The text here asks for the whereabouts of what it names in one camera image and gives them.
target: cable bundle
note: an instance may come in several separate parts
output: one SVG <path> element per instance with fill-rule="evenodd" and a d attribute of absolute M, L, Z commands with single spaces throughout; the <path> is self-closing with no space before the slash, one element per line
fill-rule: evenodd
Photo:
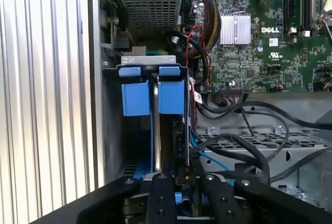
<path fill-rule="evenodd" d="M 209 53 L 219 39 L 222 20 L 218 10 L 217 0 L 203 0 L 203 3 L 204 25 L 202 28 L 201 43 L 203 44 L 206 52 Z M 189 51 L 188 57 L 198 58 L 199 55 L 200 54 L 196 49 L 191 49 Z"/>

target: expansion slot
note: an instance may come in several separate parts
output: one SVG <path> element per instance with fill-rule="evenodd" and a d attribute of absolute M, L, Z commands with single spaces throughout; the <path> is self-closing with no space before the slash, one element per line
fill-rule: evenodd
<path fill-rule="evenodd" d="M 294 34 L 294 31 L 311 30 L 312 0 L 284 0 L 285 33 Z"/>
<path fill-rule="evenodd" d="M 311 0 L 303 0 L 302 6 L 302 29 L 311 29 Z"/>

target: capacitor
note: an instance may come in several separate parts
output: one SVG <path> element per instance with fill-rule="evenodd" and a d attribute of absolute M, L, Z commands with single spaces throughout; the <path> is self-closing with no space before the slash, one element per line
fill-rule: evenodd
<path fill-rule="evenodd" d="M 290 39 L 290 44 L 295 44 L 297 43 L 297 37 L 293 37 Z"/>
<path fill-rule="evenodd" d="M 255 48 L 255 52 L 257 54 L 261 54 L 263 52 L 263 46 L 262 45 L 259 45 Z"/>
<path fill-rule="evenodd" d="M 178 40 L 179 40 L 179 38 L 178 38 L 177 36 L 173 36 L 173 37 L 171 38 L 171 41 L 172 41 L 172 43 L 174 43 L 174 44 L 177 44 Z"/>

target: white label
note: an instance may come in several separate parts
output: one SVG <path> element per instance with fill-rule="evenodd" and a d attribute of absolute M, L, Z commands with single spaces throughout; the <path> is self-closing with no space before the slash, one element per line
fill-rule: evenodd
<path fill-rule="evenodd" d="M 198 102 L 199 104 L 203 104 L 203 100 L 202 100 L 202 96 L 201 94 L 199 94 L 198 92 L 194 92 L 193 93 L 193 98 L 196 102 Z"/>
<path fill-rule="evenodd" d="M 278 27 L 262 27 L 261 28 L 262 33 L 280 33 Z"/>
<path fill-rule="evenodd" d="M 279 54 L 279 52 L 271 52 L 269 55 L 269 58 L 271 59 L 279 59 L 282 58 L 282 54 Z"/>
<path fill-rule="evenodd" d="M 269 47 L 278 47 L 278 38 L 270 38 Z"/>

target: barcode sticker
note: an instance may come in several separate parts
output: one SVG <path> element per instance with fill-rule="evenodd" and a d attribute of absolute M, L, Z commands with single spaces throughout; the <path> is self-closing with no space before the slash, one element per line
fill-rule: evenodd
<path fill-rule="evenodd" d="M 270 38 L 269 47 L 277 47 L 277 46 L 278 46 L 278 38 Z"/>
<path fill-rule="evenodd" d="M 193 93 L 193 98 L 196 102 L 198 102 L 199 104 L 203 104 L 203 100 L 202 100 L 202 96 L 201 94 L 199 94 L 198 92 L 194 92 Z"/>

